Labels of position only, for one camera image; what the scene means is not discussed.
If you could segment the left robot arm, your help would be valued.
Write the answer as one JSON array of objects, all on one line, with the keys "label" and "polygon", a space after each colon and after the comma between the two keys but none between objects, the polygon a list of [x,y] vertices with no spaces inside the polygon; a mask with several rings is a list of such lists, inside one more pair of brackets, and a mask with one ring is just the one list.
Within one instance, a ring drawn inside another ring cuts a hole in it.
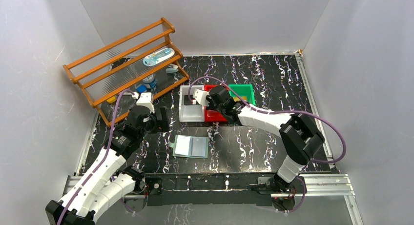
[{"label": "left robot arm", "polygon": [[112,125],[107,144],[81,179],[45,212],[51,225],[93,225],[117,201],[134,192],[147,191],[145,173],[133,166],[121,167],[140,147],[145,136],[168,132],[166,107],[137,105],[127,118]]}]

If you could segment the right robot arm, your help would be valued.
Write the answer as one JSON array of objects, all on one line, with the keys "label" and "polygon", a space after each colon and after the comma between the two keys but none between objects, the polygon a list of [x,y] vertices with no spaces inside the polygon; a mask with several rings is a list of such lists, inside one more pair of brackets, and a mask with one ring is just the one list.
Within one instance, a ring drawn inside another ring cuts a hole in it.
[{"label": "right robot arm", "polygon": [[279,136],[287,153],[274,178],[290,184],[323,146],[325,138],[306,113],[274,113],[236,101],[224,86],[204,92],[198,103],[219,112],[231,124],[262,129]]}]

